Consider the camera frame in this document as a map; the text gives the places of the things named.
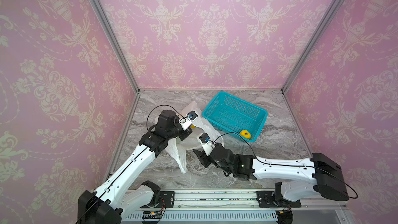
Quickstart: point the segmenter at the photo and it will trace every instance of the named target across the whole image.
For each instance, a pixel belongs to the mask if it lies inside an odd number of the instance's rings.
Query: marble floor
[[[131,155],[141,136],[147,131],[145,122],[148,113],[161,104],[168,104],[180,111],[196,101],[203,111],[218,91],[141,91],[137,109],[127,134],[117,168]],[[251,143],[257,156],[270,159],[295,159],[309,157],[296,125],[283,100],[280,89],[266,91],[226,91],[268,111],[267,121],[260,136]],[[167,107],[155,109],[148,125]],[[229,135],[224,137],[224,146],[234,153],[251,155],[246,143]],[[163,151],[135,180],[131,189],[150,180],[162,189],[211,189],[211,188],[273,188],[280,179],[241,181],[232,175],[225,177],[221,169],[213,165],[204,168],[195,154],[187,151],[187,173],[182,174],[177,162]]]

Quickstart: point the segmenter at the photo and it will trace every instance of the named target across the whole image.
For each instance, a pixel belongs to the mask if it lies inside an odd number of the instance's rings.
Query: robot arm
[[[125,193],[145,167],[167,147],[169,139],[179,137],[184,140],[191,134],[190,126],[196,117],[197,114],[192,111],[187,117],[179,119],[175,112],[163,110],[158,123],[142,136],[132,155],[112,177],[93,193],[85,191],[80,196],[76,223],[119,224],[142,206],[156,206],[160,200],[160,187],[150,181],[142,183],[129,194]],[[197,138],[202,143],[203,151],[193,151],[206,168],[213,164],[222,169],[225,176],[233,174],[246,181],[263,178],[294,180],[275,184],[273,200],[277,206],[288,207],[300,198],[319,194],[331,200],[348,200],[341,167],[321,153],[313,153],[313,158],[298,160],[256,158],[234,154],[220,143],[212,142],[206,133]]]
[[[334,201],[349,199],[340,165],[322,153],[312,158],[279,160],[234,154],[204,133],[199,138],[203,151],[193,150],[204,167],[213,164],[241,180],[281,178],[293,180],[275,185],[276,205],[288,207],[300,198],[321,195]]]

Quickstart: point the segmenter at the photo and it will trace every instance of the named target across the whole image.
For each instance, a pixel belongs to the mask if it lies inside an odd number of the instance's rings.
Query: pink damask wallpaper
[[[142,89],[281,88],[331,0],[100,0]]]
[[[313,150],[358,192],[357,224],[398,218],[397,87],[398,0],[345,0],[287,93]]]
[[[75,223],[134,95],[88,0],[0,0],[0,223]]]

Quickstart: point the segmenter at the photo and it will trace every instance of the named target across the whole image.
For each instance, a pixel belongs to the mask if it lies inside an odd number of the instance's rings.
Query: teal basket
[[[237,134],[231,135],[236,136],[237,139],[242,137],[248,142],[254,142],[264,127],[268,112],[232,94],[219,92],[206,106],[202,115],[215,128],[223,132],[249,131],[250,139]]]

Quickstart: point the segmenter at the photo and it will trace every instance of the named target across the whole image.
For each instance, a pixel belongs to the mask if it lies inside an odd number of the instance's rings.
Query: white plastic bag
[[[192,122],[192,124],[195,126],[195,128],[192,128],[192,133],[183,141],[181,141],[179,137],[170,139],[169,144],[165,148],[167,153],[169,153],[170,156],[177,161],[181,173],[184,174],[187,172],[187,150],[198,149],[202,147],[197,137],[201,133],[207,133],[211,140],[215,140],[220,136],[220,133],[214,129],[211,123],[202,117],[202,111],[199,109],[196,102],[192,101],[180,113],[183,116],[186,116],[192,110],[198,115],[198,117]],[[222,137],[217,139],[217,143],[221,143],[222,146],[224,146],[224,140]]]

